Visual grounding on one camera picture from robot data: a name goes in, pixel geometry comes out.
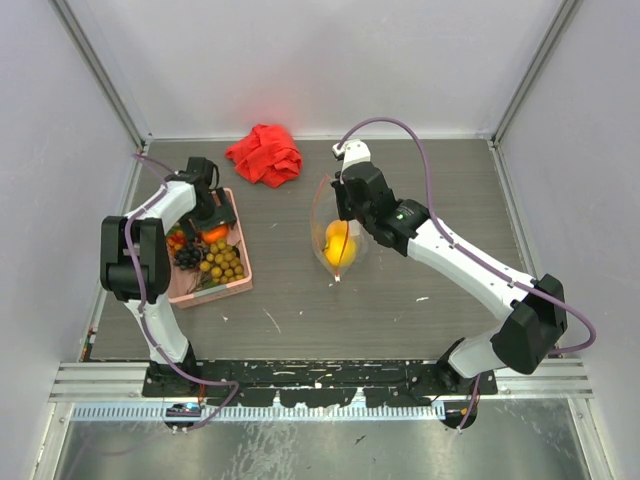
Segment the orange persimmon with leaf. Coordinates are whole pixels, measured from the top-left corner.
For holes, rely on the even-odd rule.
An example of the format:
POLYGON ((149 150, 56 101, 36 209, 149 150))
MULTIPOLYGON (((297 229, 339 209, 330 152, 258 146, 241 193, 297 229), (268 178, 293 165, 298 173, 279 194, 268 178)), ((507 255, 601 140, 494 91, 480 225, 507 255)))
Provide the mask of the orange persimmon with leaf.
POLYGON ((200 236, 206 244, 215 244, 218 240, 225 239, 228 233, 229 227, 221 225, 209 231, 202 231, 200 236))

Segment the dark purple grape bunch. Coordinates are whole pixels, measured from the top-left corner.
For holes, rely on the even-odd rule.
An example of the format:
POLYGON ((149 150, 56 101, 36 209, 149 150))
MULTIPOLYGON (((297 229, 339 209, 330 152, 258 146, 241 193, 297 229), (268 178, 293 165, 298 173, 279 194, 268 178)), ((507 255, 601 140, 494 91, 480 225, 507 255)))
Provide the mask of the dark purple grape bunch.
POLYGON ((175 252, 174 263, 180 270, 194 270, 199 267, 202 258, 202 249, 196 244, 187 243, 175 252))

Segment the clear zip top bag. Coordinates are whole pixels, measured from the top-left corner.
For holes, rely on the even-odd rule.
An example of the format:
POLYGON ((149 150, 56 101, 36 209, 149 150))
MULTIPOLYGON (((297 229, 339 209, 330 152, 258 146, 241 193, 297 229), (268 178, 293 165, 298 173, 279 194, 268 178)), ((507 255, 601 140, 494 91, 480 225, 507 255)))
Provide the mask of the clear zip top bag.
POLYGON ((356 220, 339 218, 331 181, 324 175, 316 189, 310 211, 311 242, 318 261, 339 283, 350 269, 364 262, 368 241, 356 220))

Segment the yellow pear fruit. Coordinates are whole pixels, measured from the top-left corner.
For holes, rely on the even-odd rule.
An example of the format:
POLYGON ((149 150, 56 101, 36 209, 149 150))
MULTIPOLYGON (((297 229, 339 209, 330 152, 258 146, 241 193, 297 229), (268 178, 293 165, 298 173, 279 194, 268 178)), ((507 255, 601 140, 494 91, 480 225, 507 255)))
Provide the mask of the yellow pear fruit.
POLYGON ((324 249, 327 262, 336 268, 350 266, 357 255, 357 244, 352 237, 333 235, 327 240, 324 249))

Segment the pink perforated plastic basket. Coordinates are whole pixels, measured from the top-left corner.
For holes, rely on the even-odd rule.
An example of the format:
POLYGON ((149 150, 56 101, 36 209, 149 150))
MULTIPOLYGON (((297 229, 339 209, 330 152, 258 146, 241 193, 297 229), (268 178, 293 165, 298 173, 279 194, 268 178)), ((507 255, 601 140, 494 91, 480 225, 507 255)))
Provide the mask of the pink perforated plastic basket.
MULTIPOLYGON (((174 230, 183 231, 182 227, 179 224, 175 224, 169 230, 169 233, 174 230)), ((195 235, 195 238, 193 240, 187 238, 187 243, 196 244, 201 249, 205 248, 209 244, 206 244, 202 241, 200 234, 195 235)), ((175 254, 172 255, 167 246, 169 252, 169 260, 171 261, 172 266, 171 280, 168 289, 168 298, 169 302, 173 306, 185 309, 231 295, 246 292, 253 287, 253 274, 248 256, 247 245, 242 225, 238 219, 235 219, 235 224, 229 227, 229 233, 225 240, 229 244, 238 247, 240 251, 240 260, 245 268, 245 278, 233 283, 213 286, 209 288, 203 288, 201 286, 199 267, 194 270, 180 270, 174 263, 175 254)))

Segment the orange fruit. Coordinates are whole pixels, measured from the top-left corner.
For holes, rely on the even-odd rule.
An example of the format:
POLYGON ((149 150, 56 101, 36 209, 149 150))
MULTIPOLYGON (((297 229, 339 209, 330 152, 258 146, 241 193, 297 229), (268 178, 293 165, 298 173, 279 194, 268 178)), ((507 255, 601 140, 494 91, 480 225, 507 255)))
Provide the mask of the orange fruit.
POLYGON ((349 235, 349 223, 343 220, 331 222, 325 230, 325 239, 328 244, 334 241, 344 242, 349 235))

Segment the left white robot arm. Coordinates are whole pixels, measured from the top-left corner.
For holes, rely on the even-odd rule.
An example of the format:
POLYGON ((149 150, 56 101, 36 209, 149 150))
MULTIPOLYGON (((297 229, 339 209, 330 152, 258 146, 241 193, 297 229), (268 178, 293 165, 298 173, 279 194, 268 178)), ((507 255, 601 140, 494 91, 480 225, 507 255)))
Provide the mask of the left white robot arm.
POLYGON ((176 395, 191 395, 199 385, 235 393, 239 385, 233 380, 200 377, 193 347, 177 323, 168 296, 169 230, 180 225, 186 239, 195 242, 234 219, 231 213, 223 214, 222 202, 214 199, 218 167, 205 157, 191 157, 184 169, 163 175, 157 170, 160 161, 142 154, 134 158, 160 179, 160 187, 137 209, 102 221, 101 285, 132 313, 149 348, 151 371, 176 395))

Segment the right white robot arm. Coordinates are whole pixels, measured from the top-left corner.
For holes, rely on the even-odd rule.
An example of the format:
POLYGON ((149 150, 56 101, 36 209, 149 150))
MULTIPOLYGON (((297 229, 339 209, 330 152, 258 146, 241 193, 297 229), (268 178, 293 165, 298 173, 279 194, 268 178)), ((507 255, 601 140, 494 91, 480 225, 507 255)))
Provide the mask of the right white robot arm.
POLYGON ((536 280, 496 261, 440 224, 422 204, 400 200, 370 162, 338 172, 331 186, 338 213, 355 220, 380 245, 427 265, 475 297, 500 324, 456 341, 438 360, 444 390, 459 394, 474 377, 510 368, 532 374, 567 329, 561 282, 536 280))

